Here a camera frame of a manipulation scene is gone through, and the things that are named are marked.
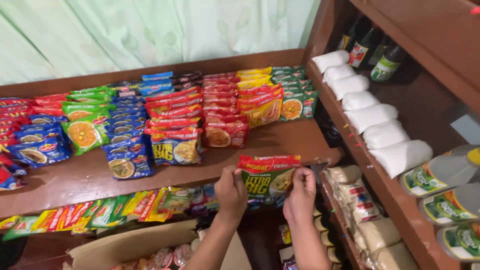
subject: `light green curtain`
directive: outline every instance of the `light green curtain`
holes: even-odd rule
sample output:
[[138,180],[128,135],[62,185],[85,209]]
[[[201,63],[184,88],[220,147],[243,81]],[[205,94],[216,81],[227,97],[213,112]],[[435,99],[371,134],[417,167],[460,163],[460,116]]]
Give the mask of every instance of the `light green curtain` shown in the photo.
[[319,0],[1,0],[0,85],[301,47]]

